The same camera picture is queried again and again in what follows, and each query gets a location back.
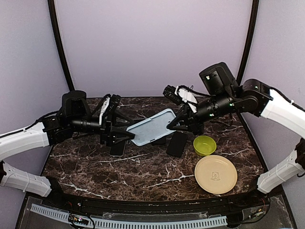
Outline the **light blue phone case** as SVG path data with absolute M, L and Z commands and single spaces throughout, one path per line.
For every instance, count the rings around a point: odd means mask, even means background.
M 135 145 L 143 146 L 175 132 L 175 130 L 167 129 L 167 125 L 175 117 L 174 111 L 167 108 L 143 121 L 129 126 L 127 131 L 135 134 L 134 139 L 132 139 Z

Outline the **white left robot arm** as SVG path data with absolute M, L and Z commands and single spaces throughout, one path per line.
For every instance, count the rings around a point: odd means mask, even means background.
M 57 208 L 67 204 L 58 181 L 52 177 L 37 176 L 9 165 L 4 160 L 19 153 L 54 146 L 73 137 L 74 133 L 99 135 L 100 143 L 114 146 L 134 139 L 123 130 L 132 125 L 132 119 L 117 110 L 121 97 L 105 95 L 94 110 L 90 110 L 84 91 L 74 90 L 62 96 L 61 108 L 37 119 L 30 126 L 0 136 L 0 185 L 48 197 Z

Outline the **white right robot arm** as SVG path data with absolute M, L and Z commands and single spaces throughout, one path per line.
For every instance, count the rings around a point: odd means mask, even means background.
M 254 179 L 254 187 L 243 197 L 243 203 L 253 207 L 263 194 L 293 176 L 305 172 L 305 110 L 282 92 L 257 79 L 239 85 L 226 63 L 214 64 L 199 74 L 208 94 L 199 102 L 198 93 L 185 86 L 166 86 L 163 95 L 182 105 L 176 117 L 167 125 L 169 130 L 203 133 L 205 122 L 232 113 L 250 113 L 275 121 L 298 134 L 301 139 L 292 153 L 281 163 Z

